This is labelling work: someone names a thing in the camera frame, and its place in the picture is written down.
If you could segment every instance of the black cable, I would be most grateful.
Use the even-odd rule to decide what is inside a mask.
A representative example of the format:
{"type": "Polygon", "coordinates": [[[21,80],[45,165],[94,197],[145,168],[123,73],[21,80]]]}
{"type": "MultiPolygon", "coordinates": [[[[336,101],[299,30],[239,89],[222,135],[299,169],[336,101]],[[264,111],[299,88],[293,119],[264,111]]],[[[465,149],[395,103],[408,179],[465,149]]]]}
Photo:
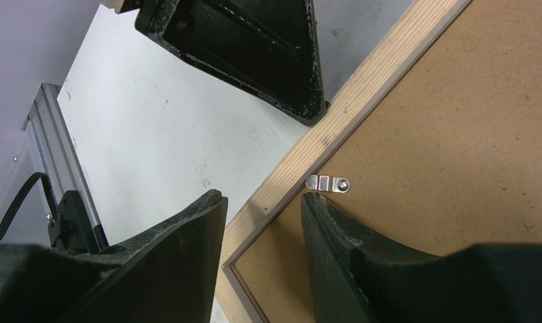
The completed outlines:
{"type": "Polygon", "coordinates": [[[15,198],[13,199],[13,202],[11,202],[7,212],[5,212],[5,215],[0,223],[0,241],[7,233],[7,230],[9,229],[11,222],[13,222],[15,215],[17,215],[17,211],[19,211],[21,204],[23,204],[23,201],[25,201],[25,198],[35,186],[35,183],[37,180],[39,180],[39,178],[42,182],[44,197],[48,203],[50,213],[53,215],[53,219],[56,221],[61,218],[61,215],[59,214],[59,207],[57,205],[57,201],[55,200],[55,195],[53,194],[53,188],[50,185],[48,175],[41,172],[34,173],[25,181],[25,184],[23,184],[17,195],[15,195],[15,198]]]}

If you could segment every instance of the wooden frame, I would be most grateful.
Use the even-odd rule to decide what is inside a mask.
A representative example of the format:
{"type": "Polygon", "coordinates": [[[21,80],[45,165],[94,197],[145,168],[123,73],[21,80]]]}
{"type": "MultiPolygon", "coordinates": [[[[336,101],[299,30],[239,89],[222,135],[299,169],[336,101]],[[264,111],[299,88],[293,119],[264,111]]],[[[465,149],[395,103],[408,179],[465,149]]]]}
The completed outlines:
{"type": "Polygon", "coordinates": [[[227,226],[215,296],[231,322],[267,322],[236,260],[373,111],[471,0],[416,0],[334,97],[328,114],[308,129],[227,226]]]}

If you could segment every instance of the screw head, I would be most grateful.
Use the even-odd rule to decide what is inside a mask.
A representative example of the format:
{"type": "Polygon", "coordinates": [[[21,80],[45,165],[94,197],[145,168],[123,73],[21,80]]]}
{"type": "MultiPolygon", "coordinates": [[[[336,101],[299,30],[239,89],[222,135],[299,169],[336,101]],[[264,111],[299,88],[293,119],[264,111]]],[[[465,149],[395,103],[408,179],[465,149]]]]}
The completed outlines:
{"type": "Polygon", "coordinates": [[[337,186],[339,190],[344,192],[350,187],[350,183],[347,180],[340,180],[337,186]]]}

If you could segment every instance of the white tabletop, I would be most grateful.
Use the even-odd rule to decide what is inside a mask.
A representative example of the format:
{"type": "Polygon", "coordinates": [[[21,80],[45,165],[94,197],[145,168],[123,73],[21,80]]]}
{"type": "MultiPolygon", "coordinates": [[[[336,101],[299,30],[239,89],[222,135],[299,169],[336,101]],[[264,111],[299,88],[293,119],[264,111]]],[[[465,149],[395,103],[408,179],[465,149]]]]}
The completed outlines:
{"type": "MultiPolygon", "coordinates": [[[[386,2],[315,0],[327,99],[411,0],[386,2]]],[[[210,188],[229,222],[305,130],[148,40],[136,15],[100,7],[58,98],[110,244],[210,188]]],[[[212,319],[226,321],[218,305],[212,319]]]]}

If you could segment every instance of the metal clip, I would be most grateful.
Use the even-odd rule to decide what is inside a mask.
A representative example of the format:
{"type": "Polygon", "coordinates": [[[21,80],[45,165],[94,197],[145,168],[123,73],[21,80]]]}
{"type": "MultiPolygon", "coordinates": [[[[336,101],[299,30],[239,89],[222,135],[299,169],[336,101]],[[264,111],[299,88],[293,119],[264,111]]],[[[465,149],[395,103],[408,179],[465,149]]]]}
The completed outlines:
{"type": "Polygon", "coordinates": [[[343,177],[310,175],[305,184],[310,190],[323,192],[346,193],[350,189],[350,181],[343,177]]]}

